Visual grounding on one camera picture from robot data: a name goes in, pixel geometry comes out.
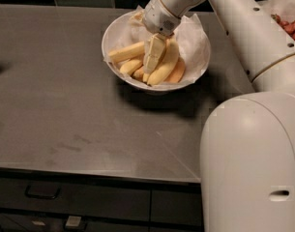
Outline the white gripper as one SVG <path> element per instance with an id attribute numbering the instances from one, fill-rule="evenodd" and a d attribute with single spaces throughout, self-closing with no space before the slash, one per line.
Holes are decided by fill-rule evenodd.
<path id="1" fill-rule="evenodd" d="M 146 5 L 143 10 L 143 24 L 154 35 L 144 42 L 145 73 L 151 73 L 158 65 L 165 51 L 165 36 L 171 36 L 180 22 L 181 19 L 172 14 L 162 0 L 150 0 Z"/>

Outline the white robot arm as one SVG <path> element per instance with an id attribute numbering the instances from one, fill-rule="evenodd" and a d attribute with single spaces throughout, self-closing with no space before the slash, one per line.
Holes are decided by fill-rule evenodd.
<path id="1" fill-rule="evenodd" d="M 151 0 L 168 35 L 208 1 L 254 89 L 219 105 L 201 134 L 205 232 L 295 232 L 295 42 L 254 0 Z"/>

